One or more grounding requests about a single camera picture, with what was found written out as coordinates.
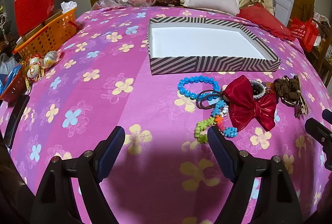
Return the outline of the brown leopard scrunchie bow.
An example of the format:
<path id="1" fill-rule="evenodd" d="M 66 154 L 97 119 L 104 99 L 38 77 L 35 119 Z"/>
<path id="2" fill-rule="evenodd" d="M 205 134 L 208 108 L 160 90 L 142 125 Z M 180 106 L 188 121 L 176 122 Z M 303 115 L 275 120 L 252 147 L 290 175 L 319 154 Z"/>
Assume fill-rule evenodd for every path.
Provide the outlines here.
<path id="1" fill-rule="evenodd" d="M 300 117 L 308 115 L 308 106 L 302 95 L 300 79 L 297 75 L 288 77 L 284 75 L 282 78 L 273 82 L 277 98 L 288 107 L 294 108 L 294 116 Z"/>

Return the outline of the red satin bow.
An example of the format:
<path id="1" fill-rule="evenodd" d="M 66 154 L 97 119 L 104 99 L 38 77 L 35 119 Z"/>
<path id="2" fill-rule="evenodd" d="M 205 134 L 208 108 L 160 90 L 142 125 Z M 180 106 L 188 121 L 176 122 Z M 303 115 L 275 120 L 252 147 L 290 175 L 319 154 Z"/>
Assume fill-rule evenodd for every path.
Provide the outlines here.
<path id="1" fill-rule="evenodd" d="M 265 131 L 274 128 L 276 94 L 267 93 L 258 100 L 253 98 L 253 88 L 244 75 L 233 80 L 223 91 L 229 102 L 229 117 L 239 131 L 256 119 Z"/>

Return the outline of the brown tie pink mouse charm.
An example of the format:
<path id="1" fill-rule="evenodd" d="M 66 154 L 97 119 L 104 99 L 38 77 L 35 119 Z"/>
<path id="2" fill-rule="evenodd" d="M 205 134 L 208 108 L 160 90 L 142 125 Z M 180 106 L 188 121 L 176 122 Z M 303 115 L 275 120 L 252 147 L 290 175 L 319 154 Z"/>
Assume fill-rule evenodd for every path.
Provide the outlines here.
<path id="1" fill-rule="evenodd" d="M 229 101 L 224 96 L 223 90 L 215 86 L 213 89 L 206 89 L 196 94 L 196 107 L 198 109 L 219 109 L 229 105 Z"/>

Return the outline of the wooden chair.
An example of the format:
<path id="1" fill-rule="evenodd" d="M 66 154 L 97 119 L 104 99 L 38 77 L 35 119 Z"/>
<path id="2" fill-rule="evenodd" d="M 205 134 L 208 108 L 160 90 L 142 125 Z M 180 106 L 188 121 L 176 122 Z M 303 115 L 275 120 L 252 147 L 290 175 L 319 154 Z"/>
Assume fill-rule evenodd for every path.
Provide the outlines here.
<path id="1" fill-rule="evenodd" d="M 322 33 L 322 38 L 320 45 L 312 48 L 311 52 L 307 53 L 307 56 L 327 88 L 331 80 L 331 63 L 325 58 L 325 55 L 331 45 L 331 27 L 328 27 L 327 22 L 321 23 L 315 19 L 312 19 L 312 21 L 318 25 L 319 32 Z"/>

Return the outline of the red shopping bag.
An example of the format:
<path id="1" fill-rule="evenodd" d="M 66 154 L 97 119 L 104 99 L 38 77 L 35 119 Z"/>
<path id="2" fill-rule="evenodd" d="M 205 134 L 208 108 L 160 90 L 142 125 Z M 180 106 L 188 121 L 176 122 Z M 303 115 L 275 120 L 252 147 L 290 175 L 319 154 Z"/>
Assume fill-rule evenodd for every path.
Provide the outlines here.
<path id="1" fill-rule="evenodd" d="M 312 19 L 302 22 L 297 17 L 293 18 L 290 25 L 291 35 L 299 40 L 300 46 L 305 52 L 310 53 L 316 38 L 319 36 L 319 30 Z"/>

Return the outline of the small red basket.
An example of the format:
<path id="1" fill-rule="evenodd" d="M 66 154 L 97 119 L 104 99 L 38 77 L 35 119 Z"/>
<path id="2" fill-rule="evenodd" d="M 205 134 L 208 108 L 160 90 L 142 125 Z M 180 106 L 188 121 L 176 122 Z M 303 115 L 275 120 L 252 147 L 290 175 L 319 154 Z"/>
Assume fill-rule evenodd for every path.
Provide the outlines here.
<path id="1" fill-rule="evenodd" d="M 26 82 L 22 71 L 22 65 L 18 64 L 12 69 L 5 79 L 1 80 L 2 101 L 13 103 L 19 96 L 26 92 Z"/>

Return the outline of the red ruffled cushion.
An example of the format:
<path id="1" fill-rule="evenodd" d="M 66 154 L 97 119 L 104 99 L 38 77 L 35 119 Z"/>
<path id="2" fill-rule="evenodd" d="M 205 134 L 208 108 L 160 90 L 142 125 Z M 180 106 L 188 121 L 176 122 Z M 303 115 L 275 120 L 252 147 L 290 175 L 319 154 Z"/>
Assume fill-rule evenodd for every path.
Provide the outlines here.
<path id="1" fill-rule="evenodd" d="M 291 42 L 295 40 L 295 37 L 292 36 L 290 30 L 261 5 L 252 5 L 243 8 L 236 16 L 257 24 L 261 29 L 271 33 L 273 36 L 278 37 L 281 40 L 288 40 Z"/>

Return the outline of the pink floral bed sheet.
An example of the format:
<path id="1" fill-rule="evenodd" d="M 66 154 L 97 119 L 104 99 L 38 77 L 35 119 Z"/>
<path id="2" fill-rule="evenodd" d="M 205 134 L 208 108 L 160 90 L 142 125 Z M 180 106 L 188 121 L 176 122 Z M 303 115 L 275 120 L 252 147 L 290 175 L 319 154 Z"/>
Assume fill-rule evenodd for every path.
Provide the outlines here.
<path id="1" fill-rule="evenodd" d="M 152 76 L 149 18 L 169 16 L 242 23 L 275 52 L 281 65 L 273 73 Z M 222 175 L 209 145 L 194 137 L 196 124 L 211 112 L 179 93 L 180 79 L 207 76 L 224 89 L 241 75 L 260 82 L 298 75 L 308 117 L 324 124 L 322 111 L 331 111 L 331 95 L 298 41 L 279 40 L 239 17 L 149 7 L 88 11 L 77 22 L 83 29 L 62 45 L 63 59 L 33 84 L 13 141 L 11 158 L 33 193 L 53 156 L 79 157 L 119 125 L 126 140 L 110 176 L 101 183 L 119 223 L 214 223 L 232 183 Z M 322 147 L 305 132 L 306 119 L 295 118 L 294 108 L 279 101 L 271 131 L 252 120 L 231 139 L 255 157 L 281 158 L 303 218 L 316 210 L 330 174 Z"/>

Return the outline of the orange plastic basket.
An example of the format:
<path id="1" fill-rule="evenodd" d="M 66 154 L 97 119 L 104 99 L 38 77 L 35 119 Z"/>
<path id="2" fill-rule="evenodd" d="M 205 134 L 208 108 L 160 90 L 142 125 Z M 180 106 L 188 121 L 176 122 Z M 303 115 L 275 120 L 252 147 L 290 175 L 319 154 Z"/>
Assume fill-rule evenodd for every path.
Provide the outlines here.
<path id="1" fill-rule="evenodd" d="M 17 45 L 12 50 L 12 54 L 19 54 L 22 59 L 25 59 L 37 53 L 44 56 L 50 51 L 57 51 L 77 32 L 75 11 L 76 8 L 73 8 L 50 21 L 33 36 Z"/>

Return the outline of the striped black white box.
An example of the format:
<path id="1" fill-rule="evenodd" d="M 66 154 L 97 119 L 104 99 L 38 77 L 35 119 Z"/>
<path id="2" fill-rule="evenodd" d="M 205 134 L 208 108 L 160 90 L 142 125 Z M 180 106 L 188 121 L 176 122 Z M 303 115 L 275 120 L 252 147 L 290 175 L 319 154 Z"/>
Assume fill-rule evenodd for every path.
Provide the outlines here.
<path id="1" fill-rule="evenodd" d="M 152 75 L 214 71 L 276 71 L 281 60 L 241 23 L 199 17 L 151 18 Z"/>

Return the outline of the white tissue paper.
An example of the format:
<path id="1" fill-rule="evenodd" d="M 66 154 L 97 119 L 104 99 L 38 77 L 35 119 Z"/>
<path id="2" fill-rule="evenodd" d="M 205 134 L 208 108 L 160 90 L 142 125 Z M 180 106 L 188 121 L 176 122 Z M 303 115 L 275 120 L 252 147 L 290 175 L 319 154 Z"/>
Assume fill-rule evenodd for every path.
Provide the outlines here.
<path id="1" fill-rule="evenodd" d="M 74 1 L 69 1 L 69 2 L 62 2 L 60 4 L 61 9 L 62 9 L 62 13 L 67 13 L 73 9 L 77 8 L 77 3 Z"/>

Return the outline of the red paper bag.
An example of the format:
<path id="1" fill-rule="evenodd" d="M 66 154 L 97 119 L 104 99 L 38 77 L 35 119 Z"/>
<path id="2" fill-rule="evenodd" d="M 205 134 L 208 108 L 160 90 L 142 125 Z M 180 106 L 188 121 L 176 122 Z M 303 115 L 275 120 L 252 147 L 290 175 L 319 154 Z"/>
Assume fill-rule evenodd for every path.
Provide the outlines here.
<path id="1" fill-rule="evenodd" d="M 51 15 L 55 0 L 14 0 L 15 21 L 19 36 L 31 31 Z"/>

